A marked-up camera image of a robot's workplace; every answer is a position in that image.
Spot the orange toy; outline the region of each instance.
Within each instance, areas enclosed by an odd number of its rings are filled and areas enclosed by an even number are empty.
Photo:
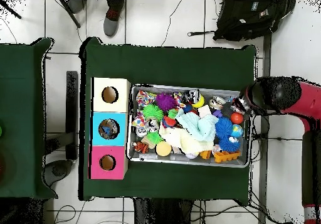
[[[239,151],[232,152],[232,153],[222,151],[222,152],[215,153],[214,157],[215,157],[216,163],[221,163],[222,161],[232,161],[234,159],[237,159],[240,155],[241,153]]]
[[[141,152],[142,154],[148,153],[148,145],[141,143],[141,142],[137,142],[137,143],[133,143],[134,149],[137,152]]]
[[[210,151],[210,150],[202,151],[201,153],[199,153],[199,155],[200,155],[203,159],[209,159],[209,157],[211,156],[211,151]]]
[[[240,124],[243,121],[243,115],[237,112],[233,112],[231,115],[231,122],[233,124]]]

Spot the shoe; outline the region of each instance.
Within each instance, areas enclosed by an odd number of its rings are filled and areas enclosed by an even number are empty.
[[[45,165],[45,181],[51,187],[53,183],[62,180],[70,174],[73,161],[59,160]]]
[[[109,9],[103,22],[103,32],[106,36],[113,36],[118,29],[120,12],[124,6],[124,0],[107,0]]]
[[[67,5],[69,6],[73,14],[77,14],[85,8],[86,3],[87,0],[69,0],[67,2]]]

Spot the red ball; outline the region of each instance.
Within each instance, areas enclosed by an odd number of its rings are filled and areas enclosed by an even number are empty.
[[[233,112],[231,115],[231,122],[233,124],[240,124],[243,121],[243,115],[237,112]]]

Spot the green object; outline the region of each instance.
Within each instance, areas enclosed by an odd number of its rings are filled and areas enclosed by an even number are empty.
[[[45,152],[43,75],[44,54],[52,40],[32,45],[0,44],[0,197],[54,198],[42,180]]]
[[[253,82],[254,46],[244,50],[105,46],[97,38],[87,39],[85,43],[82,46],[85,52],[80,51],[85,57],[82,64],[87,68],[86,74],[82,70],[82,77],[86,77],[84,119],[90,118],[91,77],[126,78],[131,84],[239,91]],[[83,192],[84,196],[236,199],[244,205],[248,203],[249,166],[226,168],[130,161],[123,180],[88,179],[90,121],[86,120],[84,125],[84,159],[80,159],[80,165],[84,161],[83,185],[80,185],[80,194]]]
[[[158,122],[163,119],[163,111],[154,104],[149,104],[143,108],[143,115],[147,119],[149,117],[155,117]]]
[[[168,111],[168,117],[171,118],[171,119],[175,119],[177,115],[177,110],[176,109],[171,109]]]
[[[155,145],[157,145],[158,143],[160,143],[160,141],[163,141],[163,138],[161,138],[161,136],[159,135],[158,132],[150,132],[147,134],[147,138],[149,139],[149,141]]]

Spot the blue box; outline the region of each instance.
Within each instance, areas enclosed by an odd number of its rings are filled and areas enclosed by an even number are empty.
[[[124,146],[127,137],[126,113],[93,112],[93,146]],[[99,134],[99,125],[103,120],[112,119],[119,125],[119,134],[114,139],[104,139]]]

